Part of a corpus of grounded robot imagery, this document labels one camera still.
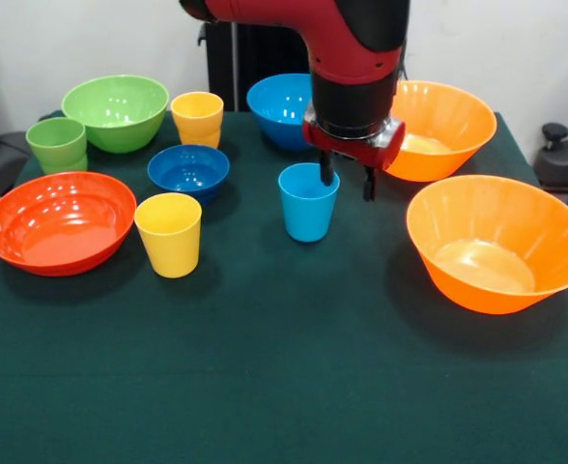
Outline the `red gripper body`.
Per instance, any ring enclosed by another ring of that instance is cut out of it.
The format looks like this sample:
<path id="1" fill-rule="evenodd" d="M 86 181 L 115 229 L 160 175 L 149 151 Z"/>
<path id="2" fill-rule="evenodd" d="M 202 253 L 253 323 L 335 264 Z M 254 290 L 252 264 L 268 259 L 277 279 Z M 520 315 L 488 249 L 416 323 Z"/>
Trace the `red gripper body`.
<path id="1" fill-rule="evenodd" d="M 302 132 L 306 141 L 325 152 L 347 155 L 367 167 L 386 170 L 398 157 L 406 136 L 406 124 L 395 118 L 382 121 L 380 129 L 362 138 L 341 138 L 318 124 L 313 106 L 305 110 Z"/>

